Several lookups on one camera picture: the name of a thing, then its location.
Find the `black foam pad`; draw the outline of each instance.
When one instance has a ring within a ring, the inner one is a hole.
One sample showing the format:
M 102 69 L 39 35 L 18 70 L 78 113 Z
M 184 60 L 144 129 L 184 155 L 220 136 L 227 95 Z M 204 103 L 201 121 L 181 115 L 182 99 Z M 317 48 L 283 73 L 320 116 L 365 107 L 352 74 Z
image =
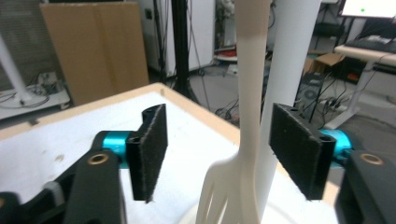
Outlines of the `black foam pad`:
M 296 108 L 274 104 L 269 144 L 306 199 L 320 200 L 335 139 L 312 127 Z
M 126 142 L 134 199 L 152 200 L 166 148 L 166 106 L 156 105 L 142 112 L 143 124 Z

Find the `black cable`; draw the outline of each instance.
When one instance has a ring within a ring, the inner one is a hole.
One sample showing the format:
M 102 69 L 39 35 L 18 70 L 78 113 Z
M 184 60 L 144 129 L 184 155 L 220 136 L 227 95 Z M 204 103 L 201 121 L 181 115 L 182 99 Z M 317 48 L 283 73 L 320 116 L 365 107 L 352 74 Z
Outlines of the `black cable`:
M 219 116 L 219 117 L 221 117 L 222 114 L 225 114 L 225 115 L 224 115 L 224 118 L 225 118 L 225 119 L 231 119 L 231 118 L 232 118 L 232 110 L 233 110 L 233 109 L 236 109 L 236 108 L 239 106 L 238 102 L 239 102 L 239 98 L 236 99 L 236 100 L 231 101 L 231 102 L 228 103 L 226 106 L 217 109 L 217 110 L 215 111 L 215 114 L 216 114 L 217 116 Z
M 332 83 L 330 83 L 330 84 L 320 93 L 320 95 L 318 96 L 318 98 L 319 98 L 327 89 L 329 89 L 330 86 L 331 86 L 332 84 L 334 84 L 335 80 L 336 80 L 336 78 L 334 78 L 334 79 L 332 80 Z M 316 102 L 316 101 L 317 101 L 317 99 L 314 99 L 311 103 L 309 103 L 309 105 L 308 105 L 306 108 L 303 109 L 303 112 L 304 112 L 307 108 L 309 108 L 309 106 L 311 106 L 311 105 L 312 105 L 314 102 Z
M 155 35 L 157 37 L 157 45 L 158 45 L 158 65 L 160 66 L 160 82 L 165 83 L 166 73 L 165 73 L 165 58 L 163 54 L 163 38 L 162 38 L 162 26 L 160 25 L 160 13 L 158 10 L 157 0 L 153 0 L 154 7 L 154 28 Z
M 347 81 L 344 79 L 344 90 L 343 90 L 343 92 L 341 92 L 341 94 L 338 95 L 338 97 L 335 99 L 334 108 L 338 108 L 338 107 L 341 105 L 341 103 L 344 103 L 342 99 L 340 100 L 340 98 L 341 98 L 341 96 L 342 96 L 346 91 L 347 91 Z M 332 120 L 332 116 L 334 115 L 334 112 L 335 112 L 335 110 L 332 111 L 332 115 L 330 116 L 330 120 Z
M 388 56 L 392 56 L 392 55 L 395 55 L 395 54 L 385 54 L 385 55 L 382 55 L 382 56 L 379 58 L 378 63 L 381 63 L 381 61 L 382 61 L 383 58 L 388 57 Z M 368 84 L 370 83 L 370 81 L 373 79 L 373 77 L 375 76 L 376 72 L 377 72 L 377 71 L 374 71 L 374 72 L 373 72 L 373 74 L 371 75 L 370 79 L 369 79 L 369 80 L 366 82 L 366 84 L 364 85 L 363 89 L 361 89 L 361 90 L 359 90 L 359 91 L 364 91 L 364 90 L 366 89 L 367 85 L 368 85 Z M 353 91 L 352 93 L 349 93 L 349 94 L 347 94 L 346 96 L 348 96 L 348 95 L 353 95 L 354 93 L 359 92 L 359 91 Z
M 230 108 L 229 113 L 232 114 L 237 108 L 239 108 L 239 105 L 235 105 L 233 108 Z
M 341 68 L 340 73 L 343 74 L 345 72 L 346 69 L 346 63 L 343 62 L 343 66 Z M 338 97 L 336 98 L 336 103 L 338 102 L 338 100 L 340 99 L 340 97 L 347 91 L 347 81 L 344 79 L 344 90 L 341 92 L 340 95 L 338 95 Z
M 326 99 L 321 99 L 321 100 L 318 100 L 318 103 L 320 104 L 321 102 L 324 102 L 324 101 L 327 101 L 327 100 L 328 100 L 328 98 L 326 98 Z M 316 106 L 316 107 L 315 107 L 315 113 L 316 113 L 316 112 L 319 112 L 319 113 L 320 113 L 320 115 L 321 115 L 321 114 L 323 113 L 323 110 L 322 110 L 322 111 L 320 111 L 320 110 L 319 110 L 319 107 L 318 107 L 318 106 Z
M 169 84 L 169 88 L 173 89 L 175 87 L 176 79 L 177 79 L 177 76 L 176 76 L 176 66 L 175 66 L 174 72 L 172 75 L 172 82 Z
M 163 28 L 163 58 L 166 60 L 166 53 L 167 53 L 167 37 L 168 37 L 168 20 L 169 20 L 169 1 L 165 0 L 165 28 Z
M 319 127 L 319 129 L 322 129 L 324 127 L 324 125 L 326 125 L 326 118 L 325 116 L 327 115 L 327 113 L 329 112 L 329 106 L 327 104 L 325 104 L 325 106 L 323 106 L 322 112 L 321 112 L 321 117 L 322 117 L 322 125 Z
M 27 87 L 26 87 L 26 88 L 28 88 L 28 90 L 34 88 L 33 93 L 36 94 L 36 95 L 43 95 L 42 94 L 43 93 L 42 88 L 39 88 L 38 87 L 38 83 L 37 83 L 38 82 L 38 77 L 39 77 L 40 74 L 41 73 L 38 73 L 37 75 L 32 77 L 31 80 L 29 81 Z M 33 87 L 29 88 L 29 86 L 32 83 L 35 83 L 35 85 Z M 43 101 L 41 101 L 41 102 L 35 103 L 33 105 L 22 105 L 22 106 L 15 106 L 15 107 L 14 106 L 0 105 L 0 108 L 3 108 L 3 109 L 21 109 L 21 108 L 35 108 L 35 107 L 39 107 L 39 106 L 45 104 L 46 102 L 48 102 L 50 100 L 50 93 L 52 92 L 52 90 L 55 87 L 56 87 L 56 83 L 52 85 L 51 89 L 45 94 L 46 98 Z M 0 103 L 3 103 L 5 101 L 8 101 L 8 100 L 12 99 L 16 94 L 17 93 L 11 93 L 11 94 L 7 94 L 7 95 L 4 95 L 4 96 L 0 96 L 0 98 L 3 98 L 3 97 L 6 97 L 6 96 L 10 95 L 10 97 L 8 97 L 6 100 L 0 101 Z
M 187 14 L 190 18 L 190 43 L 189 43 L 189 54 L 190 54 L 190 49 L 191 49 L 191 42 L 194 45 L 194 49 L 195 49 L 195 56 L 197 58 L 197 62 L 198 62 L 198 73 L 201 76 L 201 81 L 202 81 L 202 85 L 204 88 L 204 93 L 205 93 L 205 100 L 206 100 L 206 105 L 207 105 L 207 109 L 210 110 L 210 104 L 209 104 L 209 99 L 207 97 L 207 91 L 206 91 L 206 85 L 205 85 L 205 81 L 204 81 L 204 75 L 205 73 L 202 71 L 202 66 L 201 66 L 201 61 L 199 59 L 199 55 L 198 55 L 198 48 L 196 45 L 196 41 L 195 41 L 195 33 L 192 27 L 192 0 L 190 0 L 190 7 L 187 8 Z
M 322 12 L 325 8 L 326 8 L 326 6 L 320 8 L 320 9 L 319 9 L 319 12 Z
M 387 99 L 387 101 L 388 101 L 389 103 L 391 103 L 391 104 L 393 104 L 393 105 L 396 105 L 395 100 L 392 99 L 391 96 L 387 96 L 386 99 Z
M 268 29 L 271 29 L 275 25 L 276 15 L 275 15 L 274 7 L 276 7 L 276 5 L 274 3 L 272 3 L 271 4 L 271 12 L 272 12 L 272 15 L 273 15 L 273 20 L 272 20 L 271 24 L 268 26 Z
M 3 97 L 8 97 L 8 96 L 10 96 L 10 97 L 8 97 L 6 100 L 0 101 L 0 103 L 3 103 L 3 102 L 5 102 L 5 101 L 11 99 L 11 98 L 14 97 L 16 94 L 17 94 L 17 93 L 10 93 L 10 94 L 6 94 L 6 95 L 0 96 L 0 99 L 3 98 Z

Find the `cardboard box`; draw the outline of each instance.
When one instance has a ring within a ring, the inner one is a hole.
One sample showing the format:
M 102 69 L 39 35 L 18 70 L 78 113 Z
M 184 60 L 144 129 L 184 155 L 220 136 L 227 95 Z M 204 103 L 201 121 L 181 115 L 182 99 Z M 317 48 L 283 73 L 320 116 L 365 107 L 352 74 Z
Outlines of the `cardboard box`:
M 304 74 L 307 72 L 325 73 L 342 62 L 344 58 L 344 55 L 338 53 L 309 50 L 305 59 Z
M 137 3 L 40 7 L 75 105 L 149 84 Z

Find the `white plastic fork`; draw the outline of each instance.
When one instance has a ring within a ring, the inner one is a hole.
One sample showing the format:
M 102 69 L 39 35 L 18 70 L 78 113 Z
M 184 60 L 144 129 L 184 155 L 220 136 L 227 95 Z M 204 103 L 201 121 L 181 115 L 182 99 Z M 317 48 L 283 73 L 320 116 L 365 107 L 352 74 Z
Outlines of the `white plastic fork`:
M 235 0 L 241 142 L 238 153 L 206 173 L 197 224 L 260 223 L 255 167 L 270 0 Z

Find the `white stand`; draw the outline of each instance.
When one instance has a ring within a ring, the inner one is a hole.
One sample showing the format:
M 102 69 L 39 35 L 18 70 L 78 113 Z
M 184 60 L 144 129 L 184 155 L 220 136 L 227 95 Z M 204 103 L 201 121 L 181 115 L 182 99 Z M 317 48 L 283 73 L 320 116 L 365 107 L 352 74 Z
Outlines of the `white stand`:
M 278 3 L 276 42 L 262 111 L 261 149 L 256 169 L 260 215 L 263 215 L 267 205 L 277 163 L 268 144 L 273 103 L 294 103 L 319 6 L 319 0 L 285 0 Z
M 367 83 L 370 81 L 370 74 L 371 72 L 366 72 L 366 71 L 371 71 L 373 68 L 374 62 L 368 62 L 366 64 L 366 67 L 364 68 L 364 72 L 361 73 L 361 77 L 359 79 L 358 85 L 356 87 L 356 90 L 352 94 L 352 98 L 350 99 L 349 106 L 347 107 L 346 111 L 344 111 L 342 114 L 337 116 L 335 119 L 331 120 L 328 122 L 324 127 L 326 129 L 336 129 L 338 128 L 341 124 L 352 118 L 358 111 L 360 110 L 358 107 L 356 107 L 356 104 L 359 101 L 359 97 L 361 97 L 361 93 L 363 92 L 364 88 L 367 86 Z
M 15 90 L 0 92 L 0 119 L 32 112 L 38 109 L 61 105 L 64 108 L 70 98 L 65 89 L 50 95 L 36 95 L 29 91 L 24 84 L 17 66 L 12 61 L 6 43 L 0 34 L 0 63 L 6 71 L 7 77 Z

